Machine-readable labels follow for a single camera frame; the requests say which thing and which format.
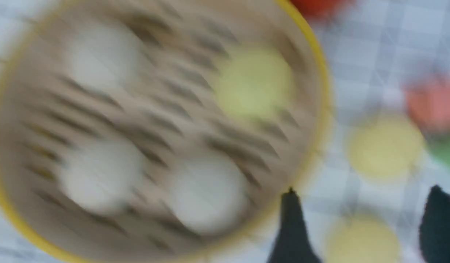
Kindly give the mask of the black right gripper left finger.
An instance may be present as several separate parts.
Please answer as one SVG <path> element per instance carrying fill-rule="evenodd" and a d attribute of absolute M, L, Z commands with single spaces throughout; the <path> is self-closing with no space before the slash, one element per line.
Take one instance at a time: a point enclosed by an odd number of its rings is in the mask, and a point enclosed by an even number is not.
<path fill-rule="evenodd" d="M 280 228 L 267 262 L 321 262 L 311 246 L 301 201 L 292 187 L 281 196 Z"/>

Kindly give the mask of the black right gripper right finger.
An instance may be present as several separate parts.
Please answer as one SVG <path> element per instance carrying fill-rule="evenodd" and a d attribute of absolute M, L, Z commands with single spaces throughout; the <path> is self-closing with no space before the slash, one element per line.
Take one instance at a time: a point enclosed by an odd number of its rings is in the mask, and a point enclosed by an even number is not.
<path fill-rule="evenodd" d="M 450 194 L 431 188 L 419 226 L 419 247 L 427 263 L 450 263 Z"/>

